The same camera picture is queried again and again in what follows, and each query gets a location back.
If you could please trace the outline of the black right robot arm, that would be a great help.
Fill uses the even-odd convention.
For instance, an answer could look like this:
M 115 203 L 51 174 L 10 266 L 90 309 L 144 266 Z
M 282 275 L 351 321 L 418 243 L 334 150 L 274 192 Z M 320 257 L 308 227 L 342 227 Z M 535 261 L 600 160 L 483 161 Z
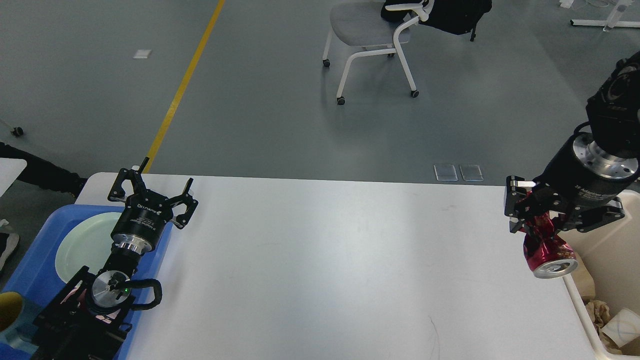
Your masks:
M 556 212 L 551 230 L 588 232 L 625 217 L 618 195 L 639 178 L 639 55 L 619 60 L 586 103 L 575 128 L 532 182 L 506 178 L 510 232 L 532 233 L 536 218 Z

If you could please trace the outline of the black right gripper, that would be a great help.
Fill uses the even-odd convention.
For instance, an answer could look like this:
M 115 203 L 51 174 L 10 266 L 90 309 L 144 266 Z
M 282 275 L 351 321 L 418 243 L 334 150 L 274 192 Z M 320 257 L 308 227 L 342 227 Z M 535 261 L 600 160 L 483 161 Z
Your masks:
M 617 148 L 608 152 L 589 132 L 572 134 L 534 181 L 516 175 L 505 179 L 503 214 L 509 217 L 509 232 L 519 232 L 528 221 L 550 210 L 541 198 L 542 185 L 568 203 L 552 219 L 555 231 L 586 233 L 626 216 L 616 197 L 639 177 L 639 148 Z

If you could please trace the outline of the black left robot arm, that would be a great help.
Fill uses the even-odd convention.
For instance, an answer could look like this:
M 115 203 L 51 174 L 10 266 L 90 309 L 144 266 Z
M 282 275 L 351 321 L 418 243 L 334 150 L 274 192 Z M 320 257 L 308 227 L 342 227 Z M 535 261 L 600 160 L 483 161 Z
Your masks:
M 125 207 L 110 233 L 112 246 L 96 274 L 83 266 L 35 317 L 33 360 L 112 360 L 121 350 L 132 324 L 131 312 L 155 308 L 163 298 L 155 278 L 135 278 L 146 253 L 156 250 L 167 224 L 188 225 L 198 207 L 190 194 L 190 178 L 181 194 L 167 197 L 144 183 L 142 171 L 122 168 L 108 200 Z

